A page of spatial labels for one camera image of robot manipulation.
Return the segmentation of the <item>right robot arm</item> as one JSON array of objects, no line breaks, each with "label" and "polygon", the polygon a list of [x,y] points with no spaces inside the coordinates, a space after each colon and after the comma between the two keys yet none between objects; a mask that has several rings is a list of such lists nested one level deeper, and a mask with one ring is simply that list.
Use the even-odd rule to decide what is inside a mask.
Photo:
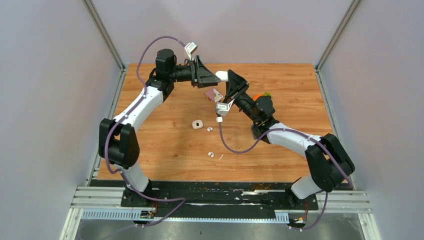
[{"label": "right robot arm", "polygon": [[236,106],[252,120],[255,145],[263,141],[289,149],[306,159],[309,173],[286,190],[285,201],[290,208],[298,209],[310,195],[332,192],[343,181],[353,184],[350,175],[355,172],[355,165],[335,135],[308,134],[286,126],[274,117],[276,110],[269,93],[249,96],[249,83],[232,70],[217,71],[216,75],[226,87],[223,101],[215,108],[218,123],[232,106]]}]

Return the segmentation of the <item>white earbud charging case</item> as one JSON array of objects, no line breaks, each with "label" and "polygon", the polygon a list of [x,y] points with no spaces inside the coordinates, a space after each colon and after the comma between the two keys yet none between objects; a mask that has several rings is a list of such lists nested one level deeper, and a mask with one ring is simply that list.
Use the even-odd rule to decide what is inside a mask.
[{"label": "white earbud charging case", "polygon": [[204,123],[203,123],[202,120],[198,119],[198,120],[194,120],[191,123],[191,126],[194,130],[199,130],[199,129],[202,129],[204,127]]}]

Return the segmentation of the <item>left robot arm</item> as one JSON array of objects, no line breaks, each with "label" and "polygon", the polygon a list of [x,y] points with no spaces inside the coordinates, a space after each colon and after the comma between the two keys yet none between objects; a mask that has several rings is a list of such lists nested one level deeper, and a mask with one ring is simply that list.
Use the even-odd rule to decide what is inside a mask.
[{"label": "left robot arm", "polygon": [[134,200],[140,206],[149,206],[153,193],[147,189],[149,178],[138,164],[140,146],[137,132],[147,117],[171,94],[177,82],[190,82],[193,87],[217,86],[220,78],[212,73],[199,56],[185,65],[177,64],[173,50],[157,52],[155,68],[143,85],[141,93],[113,119],[103,119],[99,124],[98,154],[107,166],[114,166],[123,176],[127,187],[134,191]]}]

